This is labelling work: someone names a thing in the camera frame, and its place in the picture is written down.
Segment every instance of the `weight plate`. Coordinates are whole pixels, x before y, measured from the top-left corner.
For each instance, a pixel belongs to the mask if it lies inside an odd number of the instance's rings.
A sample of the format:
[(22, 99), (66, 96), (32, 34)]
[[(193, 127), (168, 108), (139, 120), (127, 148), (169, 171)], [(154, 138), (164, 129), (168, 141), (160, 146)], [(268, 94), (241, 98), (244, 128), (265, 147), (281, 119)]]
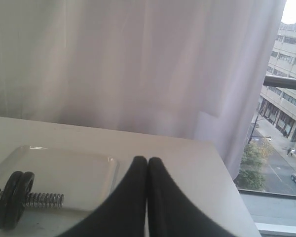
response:
[(34, 174), (25, 172), (13, 193), (7, 206), (7, 215), (4, 221), (5, 230), (13, 230), (19, 223), (25, 209), (25, 196), (31, 191), (34, 182)]
[(0, 229), (4, 229), (7, 206), (22, 175), (22, 171), (13, 172), (4, 187), (0, 198)]

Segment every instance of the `tree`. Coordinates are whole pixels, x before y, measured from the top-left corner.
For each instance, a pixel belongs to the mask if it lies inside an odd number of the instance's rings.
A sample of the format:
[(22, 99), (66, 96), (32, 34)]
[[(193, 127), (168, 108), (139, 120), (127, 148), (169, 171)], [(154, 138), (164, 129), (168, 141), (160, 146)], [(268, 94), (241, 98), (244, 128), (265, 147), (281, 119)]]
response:
[(236, 186), (241, 189), (262, 191), (265, 178), (261, 172), (271, 153), (272, 147), (266, 140), (263, 140), (260, 146), (255, 142), (246, 145), (239, 174), (234, 180)]

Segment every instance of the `road marking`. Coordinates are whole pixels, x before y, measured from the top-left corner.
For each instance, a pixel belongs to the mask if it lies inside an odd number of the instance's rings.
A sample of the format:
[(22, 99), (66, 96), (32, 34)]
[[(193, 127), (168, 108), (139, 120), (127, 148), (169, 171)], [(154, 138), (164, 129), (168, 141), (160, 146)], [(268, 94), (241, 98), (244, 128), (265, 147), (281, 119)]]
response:
[(271, 170), (274, 172), (274, 174), (278, 177), (278, 179), (281, 181), (281, 182), (283, 182), (282, 181), (282, 179), (280, 178), (280, 176), (278, 176), (278, 174), (275, 172), (275, 170), (269, 165), (269, 164), (267, 164), (270, 168), (271, 168)]

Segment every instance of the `white curtain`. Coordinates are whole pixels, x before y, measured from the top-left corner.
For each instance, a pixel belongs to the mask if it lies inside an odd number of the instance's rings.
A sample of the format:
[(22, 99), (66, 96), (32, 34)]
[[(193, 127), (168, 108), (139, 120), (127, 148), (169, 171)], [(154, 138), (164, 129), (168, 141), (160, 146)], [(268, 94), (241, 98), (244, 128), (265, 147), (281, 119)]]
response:
[(0, 0), (0, 112), (210, 140), (235, 178), (284, 4)]

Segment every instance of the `building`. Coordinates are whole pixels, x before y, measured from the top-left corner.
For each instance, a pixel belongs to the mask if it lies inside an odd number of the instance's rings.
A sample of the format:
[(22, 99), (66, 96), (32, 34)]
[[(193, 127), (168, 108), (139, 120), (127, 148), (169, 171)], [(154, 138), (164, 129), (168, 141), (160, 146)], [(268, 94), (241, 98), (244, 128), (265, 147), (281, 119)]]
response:
[[(281, 23), (267, 74), (296, 78), (296, 23)], [(296, 141), (296, 90), (263, 86), (259, 112), (284, 136)]]

